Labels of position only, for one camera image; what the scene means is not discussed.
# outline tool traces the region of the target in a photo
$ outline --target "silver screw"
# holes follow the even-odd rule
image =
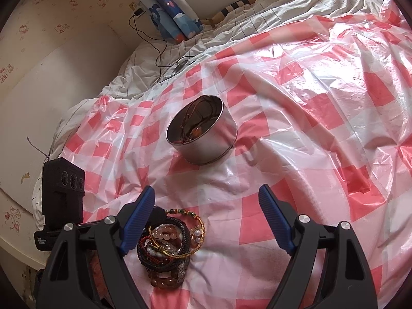
[[[104,222],[105,222],[106,224],[108,224],[108,225],[113,224],[114,222],[116,222],[116,217],[114,217],[114,216],[107,216],[107,217],[104,219]]]
[[[70,231],[70,230],[73,230],[74,227],[75,225],[73,223],[67,223],[64,225],[63,229],[64,231]]]
[[[300,215],[299,216],[299,221],[302,223],[309,223],[310,217],[308,215]]]
[[[341,224],[340,224],[340,226],[343,228],[343,229],[345,229],[345,230],[349,230],[350,228],[351,228],[351,225],[348,223],[348,222],[342,222]]]

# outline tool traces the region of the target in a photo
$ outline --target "plastic sheet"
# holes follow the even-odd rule
[[[151,308],[265,308],[289,256],[259,208],[264,183],[316,222],[351,222],[384,307],[411,267],[411,44],[386,0],[380,16],[311,16],[249,37],[154,101],[95,103],[63,151],[86,171],[85,220],[116,214],[150,184],[158,205],[196,211],[207,228],[174,292],[151,287],[136,252],[126,257]],[[223,100],[239,133],[231,152],[199,167],[165,132],[201,94]],[[319,255],[306,306],[321,265]]]

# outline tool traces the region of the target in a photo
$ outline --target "silver can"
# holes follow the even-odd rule
[[[236,122],[223,101],[217,96],[209,96],[209,99],[216,105],[217,118],[202,126],[203,132],[199,137],[188,142],[181,141],[182,121],[192,102],[176,114],[166,130],[168,143],[179,151],[187,162],[195,165],[207,165],[223,157],[233,147],[237,137]],[[195,124],[208,115],[210,110],[210,105],[199,102],[187,125]]]

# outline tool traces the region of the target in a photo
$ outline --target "curtain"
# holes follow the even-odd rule
[[[203,30],[196,13],[184,0],[139,1],[164,39],[174,39],[180,43]]]

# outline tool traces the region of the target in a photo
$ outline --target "blue gripper pad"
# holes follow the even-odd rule
[[[152,187],[147,187],[138,197],[135,210],[133,210],[123,228],[123,240],[119,249],[124,255],[136,247],[155,206],[154,204],[155,191]]]
[[[265,186],[259,188],[259,204],[279,247],[292,255],[296,249],[292,228]]]

